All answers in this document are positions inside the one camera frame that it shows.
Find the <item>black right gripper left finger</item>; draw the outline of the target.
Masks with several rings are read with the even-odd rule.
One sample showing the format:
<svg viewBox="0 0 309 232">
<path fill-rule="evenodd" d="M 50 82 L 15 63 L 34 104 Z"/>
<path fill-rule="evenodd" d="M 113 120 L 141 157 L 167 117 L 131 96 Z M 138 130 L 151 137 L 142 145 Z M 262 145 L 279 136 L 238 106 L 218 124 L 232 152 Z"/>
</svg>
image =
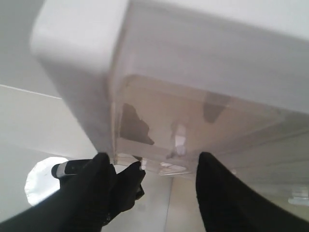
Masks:
<svg viewBox="0 0 309 232">
<path fill-rule="evenodd" d="M 116 173 L 98 153 L 56 193 L 0 224 L 2 232 L 99 232 Z"/>
</svg>

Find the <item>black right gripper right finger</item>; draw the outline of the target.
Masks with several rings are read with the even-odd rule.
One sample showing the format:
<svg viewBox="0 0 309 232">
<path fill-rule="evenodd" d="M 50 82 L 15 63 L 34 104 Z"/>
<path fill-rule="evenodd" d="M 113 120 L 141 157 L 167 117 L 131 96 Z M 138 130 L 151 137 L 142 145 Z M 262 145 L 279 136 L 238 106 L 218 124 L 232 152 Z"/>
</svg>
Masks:
<svg viewBox="0 0 309 232">
<path fill-rule="evenodd" d="M 307 232 L 309 223 L 256 193 L 209 152 L 199 155 L 197 201 L 208 232 Z"/>
</svg>

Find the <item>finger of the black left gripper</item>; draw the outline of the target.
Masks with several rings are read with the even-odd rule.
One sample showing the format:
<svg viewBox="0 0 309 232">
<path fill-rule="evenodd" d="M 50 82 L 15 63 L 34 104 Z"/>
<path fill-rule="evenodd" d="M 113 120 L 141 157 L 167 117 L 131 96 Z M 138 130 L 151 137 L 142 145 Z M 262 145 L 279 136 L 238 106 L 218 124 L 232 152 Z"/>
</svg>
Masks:
<svg viewBox="0 0 309 232">
<path fill-rule="evenodd" d="M 130 210 L 135 205 L 135 201 L 144 195 L 141 183 L 145 175 L 139 161 L 117 174 L 116 183 L 110 192 L 106 224 L 120 213 Z"/>
</svg>

